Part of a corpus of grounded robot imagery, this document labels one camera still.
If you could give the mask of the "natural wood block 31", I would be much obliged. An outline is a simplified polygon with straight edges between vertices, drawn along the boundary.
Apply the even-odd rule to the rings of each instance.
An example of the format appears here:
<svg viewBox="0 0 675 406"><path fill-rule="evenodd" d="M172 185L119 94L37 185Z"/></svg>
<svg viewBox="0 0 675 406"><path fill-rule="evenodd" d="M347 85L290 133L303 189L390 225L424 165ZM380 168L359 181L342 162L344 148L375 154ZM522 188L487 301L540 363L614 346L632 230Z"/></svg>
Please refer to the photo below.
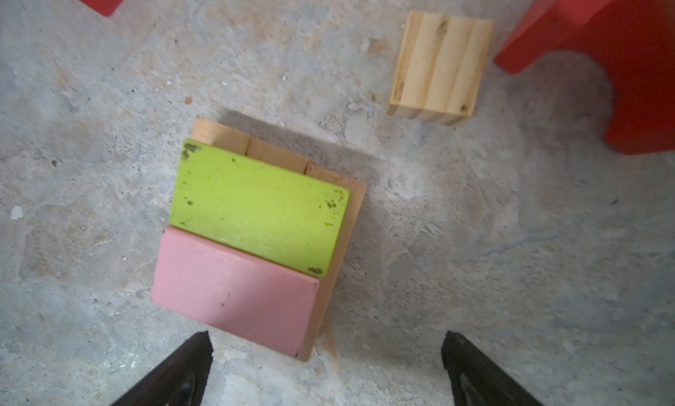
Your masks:
<svg viewBox="0 0 675 406"><path fill-rule="evenodd" d="M192 140L246 156L251 136L210 119L197 117L193 126Z"/></svg>

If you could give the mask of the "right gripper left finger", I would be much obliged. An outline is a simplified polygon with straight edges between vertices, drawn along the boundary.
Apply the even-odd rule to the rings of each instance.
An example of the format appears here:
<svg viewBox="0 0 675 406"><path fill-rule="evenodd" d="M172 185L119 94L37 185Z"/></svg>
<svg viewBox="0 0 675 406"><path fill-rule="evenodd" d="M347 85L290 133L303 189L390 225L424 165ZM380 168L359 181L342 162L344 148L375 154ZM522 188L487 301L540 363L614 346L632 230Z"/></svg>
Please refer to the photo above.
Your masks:
<svg viewBox="0 0 675 406"><path fill-rule="evenodd" d="M209 333L196 332L112 405L201 405L212 363Z"/></svg>

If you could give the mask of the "natural wood block 29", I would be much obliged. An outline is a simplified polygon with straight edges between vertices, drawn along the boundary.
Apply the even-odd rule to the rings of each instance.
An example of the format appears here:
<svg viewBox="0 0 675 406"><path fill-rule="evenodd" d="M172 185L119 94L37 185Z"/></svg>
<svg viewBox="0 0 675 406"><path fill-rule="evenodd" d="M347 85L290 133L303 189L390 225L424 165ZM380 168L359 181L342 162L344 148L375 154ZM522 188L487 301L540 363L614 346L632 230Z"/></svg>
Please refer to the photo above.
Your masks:
<svg viewBox="0 0 675 406"><path fill-rule="evenodd" d="M251 138L246 155L276 167L304 175L312 161L297 153L277 147L257 138Z"/></svg>

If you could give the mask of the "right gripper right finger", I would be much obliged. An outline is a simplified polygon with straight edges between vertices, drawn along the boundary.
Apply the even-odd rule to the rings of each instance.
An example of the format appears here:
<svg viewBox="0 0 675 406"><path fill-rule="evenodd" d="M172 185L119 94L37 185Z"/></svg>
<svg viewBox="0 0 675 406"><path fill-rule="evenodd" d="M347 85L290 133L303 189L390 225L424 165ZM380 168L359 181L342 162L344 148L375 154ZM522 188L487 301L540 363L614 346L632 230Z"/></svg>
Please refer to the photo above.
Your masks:
<svg viewBox="0 0 675 406"><path fill-rule="evenodd" d="M441 347L455 405L542 406L525 388L459 332L449 331Z"/></svg>

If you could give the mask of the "pink rectangular block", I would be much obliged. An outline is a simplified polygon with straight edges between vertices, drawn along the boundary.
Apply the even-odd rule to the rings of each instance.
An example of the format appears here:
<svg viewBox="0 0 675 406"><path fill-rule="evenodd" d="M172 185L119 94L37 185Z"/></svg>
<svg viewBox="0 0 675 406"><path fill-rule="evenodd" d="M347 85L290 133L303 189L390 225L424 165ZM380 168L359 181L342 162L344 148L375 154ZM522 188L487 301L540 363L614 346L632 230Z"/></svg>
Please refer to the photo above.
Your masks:
<svg viewBox="0 0 675 406"><path fill-rule="evenodd" d="M318 289L318 279L168 226L160 242L151 300L297 357Z"/></svg>

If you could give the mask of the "lime green rectangular block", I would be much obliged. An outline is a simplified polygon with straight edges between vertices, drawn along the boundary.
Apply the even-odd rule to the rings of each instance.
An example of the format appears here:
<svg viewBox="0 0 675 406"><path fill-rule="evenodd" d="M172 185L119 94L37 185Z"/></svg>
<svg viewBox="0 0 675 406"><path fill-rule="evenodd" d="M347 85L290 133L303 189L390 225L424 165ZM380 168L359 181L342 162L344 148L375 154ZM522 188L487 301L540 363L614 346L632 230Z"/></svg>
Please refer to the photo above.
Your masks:
<svg viewBox="0 0 675 406"><path fill-rule="evenodd" d="M197 140L184 140L170 224L323 279L348 189Z"/></svg>

